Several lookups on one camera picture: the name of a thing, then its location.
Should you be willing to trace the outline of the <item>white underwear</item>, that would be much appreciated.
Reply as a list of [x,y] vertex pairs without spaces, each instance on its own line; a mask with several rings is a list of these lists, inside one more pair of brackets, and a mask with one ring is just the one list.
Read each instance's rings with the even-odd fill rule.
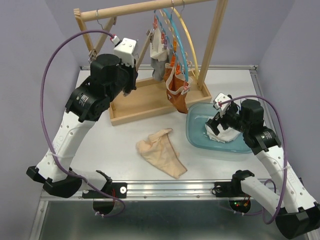
[[205,129],[206,129],[206,134],[208,135],[210,140],[221,142],[221,143],[228,143],[228,142],[234,141],[240,135],[239,131],[234,130],[231,127],[224,130],[220,124],[217,126],[217,129],[219,130],[218,135],[215,135],[213,130],[208,125],[205,125]]

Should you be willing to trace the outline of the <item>orange and cream underwear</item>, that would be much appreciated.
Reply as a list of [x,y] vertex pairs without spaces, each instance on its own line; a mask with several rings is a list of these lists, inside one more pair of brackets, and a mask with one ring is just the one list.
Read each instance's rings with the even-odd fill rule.
[[163,79],[165,81],[167,99],[178,112],[187,114],[186,97],[193,79],[189,78],[188,81],[186,81],[185,75],[178,72],[170,63],[165,64]]

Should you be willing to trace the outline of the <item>beige cotton underwear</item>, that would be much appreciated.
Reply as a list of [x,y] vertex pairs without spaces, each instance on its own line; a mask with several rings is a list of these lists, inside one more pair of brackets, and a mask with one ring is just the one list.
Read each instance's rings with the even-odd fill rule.
[[172,131],[172,128],[164,128],[150,134],[146,140],[136,143],[136,149],[149,164],[168,176],[179,179],[188,170],[180,161],[180,153],[170,140],[169,134]]

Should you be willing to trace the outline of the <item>blue plastic hanger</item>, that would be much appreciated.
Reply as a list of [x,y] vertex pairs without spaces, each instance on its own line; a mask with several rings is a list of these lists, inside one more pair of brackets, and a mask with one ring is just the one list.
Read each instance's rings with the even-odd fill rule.
[[[157,15],[159,12],[165,24],[167,24],[168,30],[172,34],[172,40],[169,40],[169,35],[166,33],[165,27]],[[169,50],[168,62],[171,65],[176,65],[176,71],[181,72],[185,75],[185,80],[188,82],[189,77],[189,66],[187,64],[187,54],[181,41],[181,36],[172,18],[172,14],[166,9],[159,9],[154,11],[153,29],[159,28],[161,31],[161,43],[164,44],[164,48]]]

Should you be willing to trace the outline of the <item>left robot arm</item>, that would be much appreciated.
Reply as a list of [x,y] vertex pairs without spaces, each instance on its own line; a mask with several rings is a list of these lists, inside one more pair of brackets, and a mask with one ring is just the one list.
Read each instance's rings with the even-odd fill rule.
[[89,130],[108,110],[119,93],[136,90],[136,59],[131,53],[101,54],[90,64],[89,76],[73,90],[66,102],[62,122],[53,140],[42,128],[48,151],[26,174],[43,184],[50,195],[69,198],[89,177],[75,173],[70,165]]

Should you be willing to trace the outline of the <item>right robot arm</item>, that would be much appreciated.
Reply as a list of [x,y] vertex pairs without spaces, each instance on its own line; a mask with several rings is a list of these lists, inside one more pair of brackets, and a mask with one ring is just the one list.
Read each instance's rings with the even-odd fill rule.
[[213,106],[216,115],[206,122],[215,135],[232,128],[242,133],[245,144],[269,173],[279,194],[261,183],[249,170],[238,170],[228,182],[228,196],[248,195],[254,198],[263,212],[272,217],[266,224],[275,223],[281,234],[293,239],[320,227],[320,204],[307,191],[288,162],[286,144],[264,124],[264,108],[260,96],[239,97],[240,105],[230,95],[220,93]]

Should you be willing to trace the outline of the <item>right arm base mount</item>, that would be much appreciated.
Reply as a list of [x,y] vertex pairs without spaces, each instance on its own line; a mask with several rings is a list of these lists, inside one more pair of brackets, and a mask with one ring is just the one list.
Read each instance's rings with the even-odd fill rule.
[[217,198],[234,198],[241,196],[241,192],[232,184],[231,181],[215,182],[211,193]]

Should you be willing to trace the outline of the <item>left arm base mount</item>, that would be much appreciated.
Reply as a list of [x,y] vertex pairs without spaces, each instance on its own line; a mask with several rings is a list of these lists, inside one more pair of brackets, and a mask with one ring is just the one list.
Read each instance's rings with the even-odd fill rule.
[[[128,184],[126,182],[113,182],[112,178],[101,170],[96,170],[88,177],[89,183],[97,187],[101,192],[119,199],[127,197]],[[84,199],[105,199],[105,195],[97,192],[87,184],[82,189],[82,197]]]

